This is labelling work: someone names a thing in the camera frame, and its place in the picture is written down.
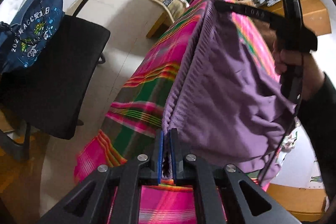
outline blue bag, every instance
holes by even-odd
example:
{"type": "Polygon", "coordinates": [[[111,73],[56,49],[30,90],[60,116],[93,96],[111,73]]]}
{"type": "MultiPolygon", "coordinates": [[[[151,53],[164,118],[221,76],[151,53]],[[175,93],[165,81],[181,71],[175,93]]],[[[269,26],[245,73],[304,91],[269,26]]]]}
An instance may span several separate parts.
{"type": "Polygon", "coordinates": [[[10,25],[0,22],[0,71],[33,65],[63,16],[63,0],[26,0],[10,25]]]}

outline tiled floor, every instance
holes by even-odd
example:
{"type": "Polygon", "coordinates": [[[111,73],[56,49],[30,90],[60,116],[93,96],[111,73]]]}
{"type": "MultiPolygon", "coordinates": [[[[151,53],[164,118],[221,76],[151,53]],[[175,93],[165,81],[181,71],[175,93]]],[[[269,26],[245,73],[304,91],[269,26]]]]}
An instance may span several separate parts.
{"type": "Polygon", "coordinates": [[[110,103],[156,42],[147,39],[146,34],[162,11],[149,0],[89,0],[79,13],[79,17],[111,31],[104,50],[106,63],[97,66],[86,92],[79,115],[84,126],[77,127],[74,138],[69,141],[50,137],[41,178],[36,178],[35,183],[40,183],[40,202],[38,204],[35,199],[26,204],[28,208],[22,207],[18,224],[34,223],[32,219],[36,218],[36,211],[44,214],[74,187],[76,154],[97,134],[110,103]]]}

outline colorful striped blanket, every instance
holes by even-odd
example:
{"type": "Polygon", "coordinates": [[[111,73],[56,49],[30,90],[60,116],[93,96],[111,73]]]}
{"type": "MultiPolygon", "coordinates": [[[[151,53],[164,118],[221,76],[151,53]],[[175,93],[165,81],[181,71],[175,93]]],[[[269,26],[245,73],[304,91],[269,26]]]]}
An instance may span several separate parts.
{"type": "MultiPolygon", "coordinates": [[[[101,164],[119,166],[153,143],[155,132],[161,128],[163,108],[189,37],[210,0],[187,1],[190,3],[188,10],[147,53],[111,104],[98,135],[78,155],[74,171],[76,181],[82,181],[101,164]]],[[[272,55],[252,21],[236,14],[232,15],[232,21],[256,64],[278,80],[272,55]]],[[[191,189],[169,183],[142,188],[139,223],[196,222],[191,189]]]]}

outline lavender garment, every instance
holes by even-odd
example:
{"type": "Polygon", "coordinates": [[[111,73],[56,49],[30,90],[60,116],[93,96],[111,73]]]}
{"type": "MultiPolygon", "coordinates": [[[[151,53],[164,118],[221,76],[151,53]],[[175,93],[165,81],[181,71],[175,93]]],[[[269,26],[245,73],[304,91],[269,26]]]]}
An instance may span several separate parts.
{"type": "MultiPolygon", "coordinates": [[[[248,173],[264,168],[292,111],[280,84],[255,65],[239,42],[231,15],[218,13],[209,2],[169,93],[163,132],[177,128],[196,155],[248,173]]],[[[266,180],[279,170],[272,164],[266,180]]]]}

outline silver screw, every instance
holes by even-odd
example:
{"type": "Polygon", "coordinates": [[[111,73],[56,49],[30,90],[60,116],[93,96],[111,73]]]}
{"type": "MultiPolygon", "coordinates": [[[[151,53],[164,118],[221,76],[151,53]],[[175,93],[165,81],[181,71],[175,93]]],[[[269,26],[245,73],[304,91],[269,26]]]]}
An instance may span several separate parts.
{"type": "Polygon", "coordinates": [[[145,161],[147,159],[148,159],[148,156],[146,154],[140,154],[138,156],[138,160],[140,160],[140,161],[145,161]]]}
{"type": "Polygon", "coordinates": [[[188,161],[195,161],[197,159],[197,157],[194,154],[188,154],[185,158],[188,161]]]}
{"type": "Polygon", "coordinates": [[[102,165],[98,166],[98,171],[101,172],[101,173],[103,173],[103,172],[106,172],[108,168],[109,167],[107,165],[102,164],[102,165]]]}
{"type": "Polygon", "coordinates": [[[230,173],[234,173],[237,170],[237,168],[233,164],[228,164],[227,166],[225,166],[225,169],[230,173]]]}

